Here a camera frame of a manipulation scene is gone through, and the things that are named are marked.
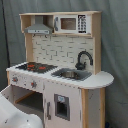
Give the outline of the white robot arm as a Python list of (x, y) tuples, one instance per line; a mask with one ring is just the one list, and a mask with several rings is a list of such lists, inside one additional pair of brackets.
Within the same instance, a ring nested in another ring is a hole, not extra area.
[(26, 114), (0, 95), (0, 128), (43, 128), (35, 114)]

